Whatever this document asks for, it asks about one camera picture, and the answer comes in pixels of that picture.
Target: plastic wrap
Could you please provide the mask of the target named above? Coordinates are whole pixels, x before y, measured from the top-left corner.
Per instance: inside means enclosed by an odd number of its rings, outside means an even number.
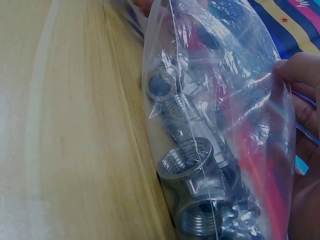
[[[180,239],[284,240],[295,114],[278,52],[245,0],[155,0],[142,90]]]

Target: stainless steel pipe fitting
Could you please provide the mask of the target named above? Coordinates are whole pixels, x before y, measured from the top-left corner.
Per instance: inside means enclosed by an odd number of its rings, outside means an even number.
[[[223,175],[213,156],[210,141],[198,137],[169,151],[158,164],[174,222],[186,236],[220,233],[219,208],[231,205]]]
[[[216,162],[224,161],[217,140],[196,108],[191,96],[173,95],[162,103],[161,113],[171,136],[178,144],[193,138],[206,138],[213,146]]]
[[[192,95],[181,93],[184,83],[178,82],[178,70],[171,70],[149,74],[147,95],[177,144],[158,162],[157,172],[181,239],[264,240],[257,231],[260,208],[242,182],[238,161],[194,103],[199,84],[188,85],[196,89]]]

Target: wooden surface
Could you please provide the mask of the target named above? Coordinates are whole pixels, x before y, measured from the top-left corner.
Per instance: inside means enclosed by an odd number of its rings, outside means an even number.
[[[174,240],[142,47],[101,0],[0,0],[0,240]]]

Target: striped fabric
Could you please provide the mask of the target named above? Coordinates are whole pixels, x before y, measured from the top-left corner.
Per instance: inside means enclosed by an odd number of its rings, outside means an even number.
[[[266,25],[282,59],[320,54],[320,0],[248,0]]]

